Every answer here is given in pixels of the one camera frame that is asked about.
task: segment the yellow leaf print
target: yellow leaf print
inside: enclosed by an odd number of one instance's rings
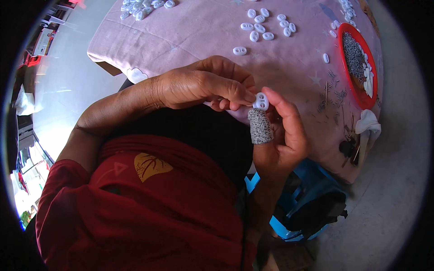
[[[169,172],[173,169],[168,163],[147,153],[140,153],[134,157],[134,168],[142,183],[152,175]]]

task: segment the hand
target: hand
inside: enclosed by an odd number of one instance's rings
[[[309,143],[297,107],[270,88],[262,88],[268,101],[274,140],[254,145],[253,162],[261,179],[285,181],[309,153]]]
[[[255,100],[253,76],[222,56],[170,70],[156,80],[157,103],[173,109],[210,101],[215,111],[236,111]]]

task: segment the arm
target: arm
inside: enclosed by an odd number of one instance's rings
[[[261,180],[247,202],[246,239],[255,245],[270,222],[287,177],[309,152],[297,107],[270,88],[264,87],[262,92],[276,109],[267,114],[275,139],[253,147],[253,162]]]
[[[158,108],[187,108],[211,102],[216,111],[237,110],[255,101],[252,75],[221,56],[212,56],[144,80],[87,108],[57,161],[71,159],[93,173],[101,144],[116,128]]]

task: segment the wrist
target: wrist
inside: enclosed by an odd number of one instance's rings
[[[160,76],[143,80],[133,87],[135,88],[133,100],[138,110],[157,110],[165,107],[161,99]]]

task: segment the white plastic bag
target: white plastic bag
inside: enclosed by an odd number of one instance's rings
[[[35,113],[35,98],[32,93],[24,92],[24,85],[21,85],[18,98],[15,102],[15,107],[17,116],[25,116]]]

